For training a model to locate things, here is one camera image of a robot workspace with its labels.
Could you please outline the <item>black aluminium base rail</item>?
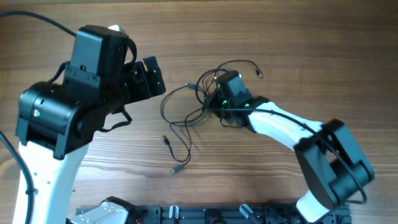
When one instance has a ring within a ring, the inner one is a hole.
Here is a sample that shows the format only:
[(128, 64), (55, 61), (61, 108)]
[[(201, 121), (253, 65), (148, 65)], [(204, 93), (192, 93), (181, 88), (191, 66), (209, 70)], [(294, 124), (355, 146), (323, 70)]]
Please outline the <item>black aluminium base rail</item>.
[(238, 207), (180, 207), (178, 212), (173, 212), (170, 207), (158, 205), (138, 205), (133, 223), (253, 223), (257, 220), (265, 224), (297, 223), (307, 221), (299, 215), (295, 205), (270, 204), (250, 209), (253, 214), (247, 218), (239, 211)]

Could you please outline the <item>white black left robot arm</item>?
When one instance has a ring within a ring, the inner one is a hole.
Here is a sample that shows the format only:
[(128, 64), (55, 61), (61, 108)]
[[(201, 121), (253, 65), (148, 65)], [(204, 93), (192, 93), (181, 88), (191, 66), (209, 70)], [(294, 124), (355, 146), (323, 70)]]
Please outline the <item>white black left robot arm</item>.
[(16, 136), (33, 184), (19, 182), (14, 223), (66, 223), (77, 171), (107, 115), (123, 114), (127, 126), (126, 105), (165, 92), (157, 59), (127, 62), (127, 52), (136, 45), (117, 28), (81, 27), (57, 71), (63, 82), (37, 82), (22, 93)]

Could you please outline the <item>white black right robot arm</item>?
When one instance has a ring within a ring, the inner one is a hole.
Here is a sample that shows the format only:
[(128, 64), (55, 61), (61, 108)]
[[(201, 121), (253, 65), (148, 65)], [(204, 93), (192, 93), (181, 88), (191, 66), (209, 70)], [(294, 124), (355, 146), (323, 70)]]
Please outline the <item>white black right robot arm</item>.
[(298, 160), (308, 191), (293, 204), (287, 223), (341, 220), (338, 209), (351, 203), (356, 192), (366, 203), (364, 186), (374, 180), (374, 169), (342, 121), (327, 123), (301, 118), (279, 108), (268, 98), (253, 97), (236, 70), (216, 71), (216, 87), (205, 106), (221, 120), (268, 136), (291, 149)]

